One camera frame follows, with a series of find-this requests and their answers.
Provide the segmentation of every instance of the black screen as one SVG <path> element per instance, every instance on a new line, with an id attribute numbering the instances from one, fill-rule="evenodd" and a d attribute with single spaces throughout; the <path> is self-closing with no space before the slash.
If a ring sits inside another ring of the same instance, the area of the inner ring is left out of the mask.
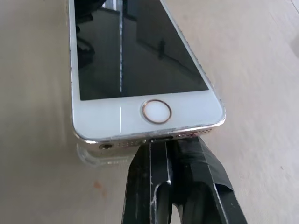
<path id="1" fill-rule="evenodd" d="M 159 0 L 78 1 L 81 100 L 208 90 Z"/>

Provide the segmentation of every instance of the white smartphone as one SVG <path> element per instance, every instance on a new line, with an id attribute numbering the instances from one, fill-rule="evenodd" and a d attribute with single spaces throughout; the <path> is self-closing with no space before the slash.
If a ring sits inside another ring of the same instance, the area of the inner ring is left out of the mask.
<path id="1" fill-rule="evenodd" d="M 114 0 L 110 8 L 109 0 L 76 1 L 72 122 L 85 147 L 192 137 L 224 122 L 225 108 L 163 0 Z"/>

